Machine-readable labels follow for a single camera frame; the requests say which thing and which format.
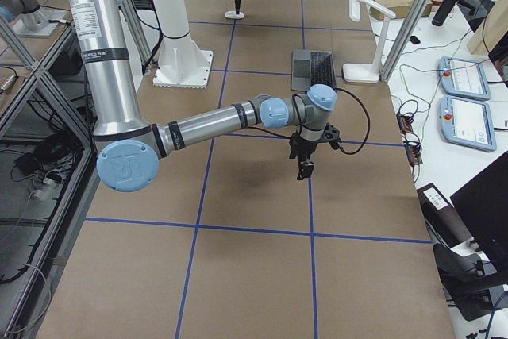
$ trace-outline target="white desk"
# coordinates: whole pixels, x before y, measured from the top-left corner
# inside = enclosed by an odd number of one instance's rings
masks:
[[[399,97],[403,102],[408,99],[414,99],[406,90],[402,80],[402,72],[407,88],[411,93],[427,101],[432,99],[428,120],[425,122],[426,114],[417,114],[413,123],[414,132],[420,138],[423,138],[423,151],[421,154],[423,164],[420,166],[421,173],[415,186],[419,188],[428,183],[434,183],[445,196],[449,197],[474,175],[508,150],[508,133],[496,132],[495,138],[498,149],[494,152],[482,152],[473,148],[450,144],[444,140],[438,117],[439,101],[444,95],[441,86],[438,86],[439,75],[435,71],[422,73],[403,65],[410,65],[420,70],[433,70],[437,68],[437,63],[442,56],[453,56],[478,61],[488,58],[486,56],[473,56],[469,53],[466,44],[473,35],[472,31],[462,41],[451,43],[446,47],[422,49],[447,45],[452,41],[461,39],[470,30],[469,24],[457,6],[441,27],[432,25],[433,15],[434,12],[428,17],[421,18],[418,22],[413,35],[418,37],[421,43],[417,45],[408,43],[404,54],[401,56],[394,73],[388,81],[388,85],[392,95]],[[402,22],[402,19],[398,19],[390,23],[388,39],[393,40],[396,38]],[[382,24],[382,21],[377,21],[371,17],[372,29],[376,35],[380,34]],[[392,41],[387,41],[384,55],[388,54],[392,44]],[[488,81],[501,81],[491,61],[485,61],[483,67]],[[504,109],[506,114],[503,117],[507,118],[508,89],[506,85],[504,83],[491,84],[490,89],[492,98],[488,103],[491,105],[495,103],[499,104],[500,102],[505,103],[506,108]],[[398,100],[394,99],[394,109],[397,110],[398,106]],[[419,110],[425,110],[426,107],[427,105],[424,102],[419,102]],[[413,108],[414,105],[408,105],[407,110],[412,110]],[[499,112],[499,109],[499,107],[495,107],[493,112]],[[450,308],[449,311],[457,339],[464,339],[471,333],[477,333],[479,335],[478,338],[484,338],[484,334],[479,333],[479,329],[486,329],[489,319],[488,315],[472,322],[467,322],[456,308]],[[506,309],[498,311],[495,315],[490,333],[490,337],[494,336],[508,337],[508,310]]]

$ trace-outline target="desk lamp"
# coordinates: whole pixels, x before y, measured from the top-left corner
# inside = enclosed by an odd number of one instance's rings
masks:
[[[384,43],[387,40],[388,25],[390,20],[395,18],[395,13],[373,0],[349,0],[349,17],[355,22],[360,21],[360,2],[367,3],[384,15],[383,27],[381,28],[381,35],[379,36],[378,47],[375,50],[372,64],[344,64],[342,74],[344,80],[350,83],[377,83],[379,81],[379,71],[381,70],[381,55],[383,54]]]

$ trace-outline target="label sticker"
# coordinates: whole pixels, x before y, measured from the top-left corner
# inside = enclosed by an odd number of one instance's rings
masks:
[[[74,4],[71,11],[79,40],[97,39],[102,36],[93,2]]]
[[[437,193],[436,188],[429,188],[428,190],[423,191],[423,194],[436,207],[437,210],[442,210],[448,205],[446,200],[444,200],[441,195]]]

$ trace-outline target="black device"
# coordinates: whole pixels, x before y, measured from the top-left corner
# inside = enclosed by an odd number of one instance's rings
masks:
[[[450,14],[455,3],[459,0],[443,0],[439,8],[437,9],[436,14],[434,15],[434,19],[432,19],[432,24],[441,27],[446,20],[446,17]]]
[[[450,198],[480,248],[498,271],[508,271],[508,152]]]
[[[455,194],[452,203],[476,243],[490,260],[470,261],[473,272],[450,271],[453,256],[436,257],[441,282],[468,321],[489,314],[508,283],[508,152],[481,171]],[[499,308],[508,307],[503,299]]]
[[[421,41],[415,35],[411,35],[411,37],[410,37],[410,43],[411,44],[420,44]]]

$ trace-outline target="white pole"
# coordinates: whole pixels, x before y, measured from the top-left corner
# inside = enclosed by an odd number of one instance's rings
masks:
[[[153,80],[162,87],[206,87],[213,53],[192,41],[183,0],[153,0],[164,34],[159,69]]]

